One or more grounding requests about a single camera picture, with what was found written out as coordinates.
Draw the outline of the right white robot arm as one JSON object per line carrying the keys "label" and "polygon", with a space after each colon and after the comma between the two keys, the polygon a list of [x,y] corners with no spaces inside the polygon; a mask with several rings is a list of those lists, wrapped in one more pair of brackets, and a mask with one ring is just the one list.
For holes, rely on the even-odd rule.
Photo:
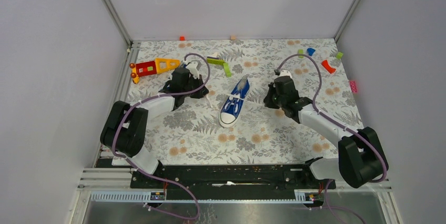
{"label": "right white robot arm", "polygon": [[336,158],[315,158],[306,162],[302,183],[315,188],[322,180],[343,180],[353,188],[386,179],[388,163],[376,131],[370,127],[351,129],[318,109],[308,97],[301,97],[290,76],[277,77],[268,85],[263,100],[271,109],[309,127],[337,146]]}

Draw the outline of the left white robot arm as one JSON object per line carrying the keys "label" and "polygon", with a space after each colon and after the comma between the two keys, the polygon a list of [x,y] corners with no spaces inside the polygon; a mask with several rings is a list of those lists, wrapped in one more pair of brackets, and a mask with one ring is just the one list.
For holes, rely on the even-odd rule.
{"label": "left white robot arm", "polygon": [[132,107],[124,101],[116,101],[99,140],[118,157],[129,160],[143,171],[143,181],[156,188],[163,182],[163,174],[157,170],[160,161],[144,147],[148,122],[178,109],[187,97],[201,99],[208,93],[196,66],[178,67],[156,96],[139,102],[142,106]]}

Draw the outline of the blue sneaker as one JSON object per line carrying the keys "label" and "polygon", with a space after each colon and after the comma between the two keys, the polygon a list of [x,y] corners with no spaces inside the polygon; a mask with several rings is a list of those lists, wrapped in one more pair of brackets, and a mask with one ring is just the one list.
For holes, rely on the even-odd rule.
{"label": "blue sneaker", "polygon": [[209,107],[203,115],[223,128],[269,127],[274,124],[276,111],[266,108],[263,103],[268,83],[268,79],[254,74],[221,79],[220,82],[213,79],[206,86]]}

